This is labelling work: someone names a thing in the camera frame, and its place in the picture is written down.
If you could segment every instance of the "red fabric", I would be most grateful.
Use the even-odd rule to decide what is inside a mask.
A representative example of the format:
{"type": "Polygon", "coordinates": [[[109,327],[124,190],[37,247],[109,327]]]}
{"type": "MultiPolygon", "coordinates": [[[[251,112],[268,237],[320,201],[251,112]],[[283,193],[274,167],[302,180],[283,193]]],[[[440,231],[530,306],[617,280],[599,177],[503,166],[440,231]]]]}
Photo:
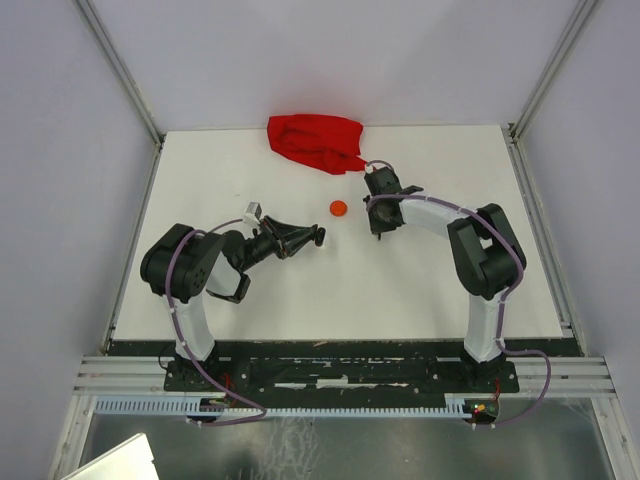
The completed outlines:
{"type": "Polygon", "coordinates": [[[309,167],[340,175],[364,170],[362,125],[329,115],[298,114],[269,118],[267,135],[274,152],[309,167]]]}

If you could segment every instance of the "white wall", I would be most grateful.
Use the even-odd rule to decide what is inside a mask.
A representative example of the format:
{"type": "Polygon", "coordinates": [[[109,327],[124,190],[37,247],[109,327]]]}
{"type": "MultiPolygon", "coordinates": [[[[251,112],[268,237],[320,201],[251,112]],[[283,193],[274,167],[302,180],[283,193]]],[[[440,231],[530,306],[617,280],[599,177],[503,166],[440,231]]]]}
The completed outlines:
{"type": "Polygon", "coordinates": [[[609,0],[524,139],[587,343],[640,445],[640,2],[609,0]]]}
{"type": "Polygon", "coordinates": [[[0,15],[0,478],[44,478],[153,148],[71,1],[0,15]]]}
{"type": "Polygon", "coordinates": [[[95,0],[163,131],[513,122],[577,0],[95,0]]]}

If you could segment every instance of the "orange disc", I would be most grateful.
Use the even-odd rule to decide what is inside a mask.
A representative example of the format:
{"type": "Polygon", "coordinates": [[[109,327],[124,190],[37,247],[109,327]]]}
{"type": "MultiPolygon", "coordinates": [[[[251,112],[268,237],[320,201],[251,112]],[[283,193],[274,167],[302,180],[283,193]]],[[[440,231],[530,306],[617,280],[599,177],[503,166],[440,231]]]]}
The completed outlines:
{"type": "Polygon", "coordinates": [[[335,200],[331,202],[331,205],[329,205],[329,211],[336,217],[342,217],[347,213],[347,204],[342,200],[335,200]]]}

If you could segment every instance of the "robotic arm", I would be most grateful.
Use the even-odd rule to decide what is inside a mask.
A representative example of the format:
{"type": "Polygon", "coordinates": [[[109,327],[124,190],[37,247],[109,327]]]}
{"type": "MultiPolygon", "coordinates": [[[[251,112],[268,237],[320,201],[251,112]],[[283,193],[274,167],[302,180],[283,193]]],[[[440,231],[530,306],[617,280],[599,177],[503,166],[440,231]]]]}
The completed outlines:
{"type": "MultiPolygon", "coordinates": [[[[365,182],[371,196],[422,191],[416,186],[403,189],[388,167],[366,173],[365,182]]],[[[370,199],[367,196],[364,200],[368,203],[370,199]]],[[[489,204],[477,213],[504,237],[525,268],[526,258],[502,208],[489,204]]],[[[404,224],[426,228],[449,240],[458,279],[469,292],[469,325],[462,359],[472,365],[476,374],[490,370],[501,361],[495,339],[498,307],[502,292],[513,285],[518,275],[513,258],[480,222],[444,205],[422,199],[382,198],[369,209],[371,233],[378,239],[382,233],[404,224]]]]}
{"type": "MultiPolygon", "coordinates": [[[[182,334],[198,360],[206,360],[215,345],[204,313],[205,291],[211,296],[240,303],[251,283],[245,273],[251,267],[272,254],[285,259],[294,256],[310,241],[316,246],[322,246],[324,242],[326,231],[318,225],[287,225],[269,216],[261,219],[261,214],[260,204],[254,202],[245,212],[245,221],[255,227],[253,238],[245,239],[237,230],[196,235],[187,242],[176,260],[171,296],[174,297],[182,334]]],[[[171,258],[178,244],[193,230],[177,223],[145,254],[140,276],[156,295],[165,296],[171,258]]],[[[179,342],[176,342],[176,353],[189,359],[179,342]]]]}

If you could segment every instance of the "gray floor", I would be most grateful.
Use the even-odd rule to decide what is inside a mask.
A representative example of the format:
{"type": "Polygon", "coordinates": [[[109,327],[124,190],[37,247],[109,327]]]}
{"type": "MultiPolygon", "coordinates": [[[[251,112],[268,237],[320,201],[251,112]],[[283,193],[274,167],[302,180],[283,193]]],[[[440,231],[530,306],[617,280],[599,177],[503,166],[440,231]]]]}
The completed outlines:
{"type": "MultiPolygon", "coordinates": [[[[502,415],[525,408],[502,401],[502,415]]],[[[197,428],[177,417],[95,415],[83,463],[144,432],[161,480],[613,479],[589,400],[547,400],[503,429],[462,421],[282,418],[197,428]]]]}

